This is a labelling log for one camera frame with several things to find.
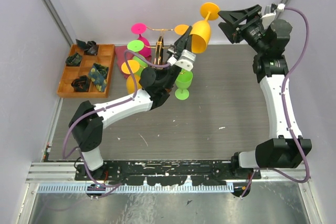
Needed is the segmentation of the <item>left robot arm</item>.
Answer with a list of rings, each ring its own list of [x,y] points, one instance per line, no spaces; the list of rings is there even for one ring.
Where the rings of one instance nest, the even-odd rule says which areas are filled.
[[[100,104],[85,101],[78,107],[66,137],[72,135],[76,140],[86,173],[93,180],[99,180],[105,174],[100,152],[103,130],[131,115],[162,106],[170,97],[181,71],[193,68],[195,54],[192,53],[191,31],[192,27],[187,26],[180,38],[168,47],[166,63],[155,65],[149,62],[139,80],[130,74],[135,85],[132,94]]]

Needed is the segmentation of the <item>pink wine glass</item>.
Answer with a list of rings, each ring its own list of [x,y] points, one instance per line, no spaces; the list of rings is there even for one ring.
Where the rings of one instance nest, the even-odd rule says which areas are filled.
[[[138,40],[144,43],[144,48],[139,51],[139,54],[144,56],[145,58],[151,55],[151,49],[149,48],[149,41],[142,36],[142,34],[147,30],[147,26],[144,23],[136,23],[131,27],[132,33],[139,35]]]

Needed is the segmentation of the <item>green wine glass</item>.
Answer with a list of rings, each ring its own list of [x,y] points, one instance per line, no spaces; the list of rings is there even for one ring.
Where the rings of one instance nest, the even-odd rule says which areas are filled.
[[[191,71],[182,70],[175,80],[177,89],[175,90],[175,97],[179,100],[186,100],[190,93],[188,88],[193,80],[193,73]]]
[[[140,40],[132,40],[127,45],[128,50],[136,52],[136,55],[134,55],[133,59],[139,62],[141,68],[145,68],[148,66],[147,62],[145,61],[146,58],[140,54],[140,51],[143,48],[144,48],[144,42]]]

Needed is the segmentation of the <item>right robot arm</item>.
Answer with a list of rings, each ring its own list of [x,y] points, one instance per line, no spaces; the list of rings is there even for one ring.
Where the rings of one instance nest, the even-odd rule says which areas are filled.
[[[304,138],[293,112],[289,94],[289,76],[292,70],[284,55],[290,40],[292,26],[276,19],[285,10],[283,4],[272,5],[269,13],[262,14],[261,6],[219,11],[223,19],[219,28],[232,44],[246,41],[256,52],[253,72],[264,94],[269,118],[269,139],[253,151],[237,152],[231,157],[230,172],[241,179],[254,168],[297,168],[306,163],[312,149],[311,140]]]

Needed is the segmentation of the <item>orange wine glass back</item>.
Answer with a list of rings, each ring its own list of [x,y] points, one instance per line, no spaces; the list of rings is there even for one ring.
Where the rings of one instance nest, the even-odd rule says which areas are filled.
[[[141,89],[142,86],[140,85],[140,64],[136,60],[128,60],[127,62],[124,62],[121,66],[122,71],[125,74],[129,74],[127,80],[126,80],[126,88],[128,94],[132,94],[138,89]]]

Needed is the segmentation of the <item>gold wire wine glass rack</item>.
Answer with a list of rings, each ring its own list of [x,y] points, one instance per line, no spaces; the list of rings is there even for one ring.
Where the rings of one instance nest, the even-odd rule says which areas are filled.
[[[163,31],[159,35],[155,44],[154,65],[148,65],[141,74],[140,84],[151,97],[169,97],[171,90],[165,90],[162,87],[164,77],[164,35]]]

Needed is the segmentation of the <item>orange wine glass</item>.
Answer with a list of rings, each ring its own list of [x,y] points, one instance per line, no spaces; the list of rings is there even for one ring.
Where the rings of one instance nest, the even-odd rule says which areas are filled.
[[[183,35],[186,33],[186,31],[189,29],[189,25],[186,25],[186,24],[180,24],[180,25],[177,25],[175,28],[174,28],[174,32],[177,34],[177,35]]]
[[[203,19],[193,24],[190,33],[192,53],[201,54],[207,49],[212,34],[209,21],[216,20],[219,17],[219,11],[219,6],[212,2],[206,2],[200,7],[200,15]]]
[[[122,71],[125,74],[129,74],[127,80],[126,80],[126,88],[128,94],[132,94],[138,89],[141,89],[142,86],[140,85],[140,64],[136,60],[128,60],[127,62],[124,62],[121,66]]]

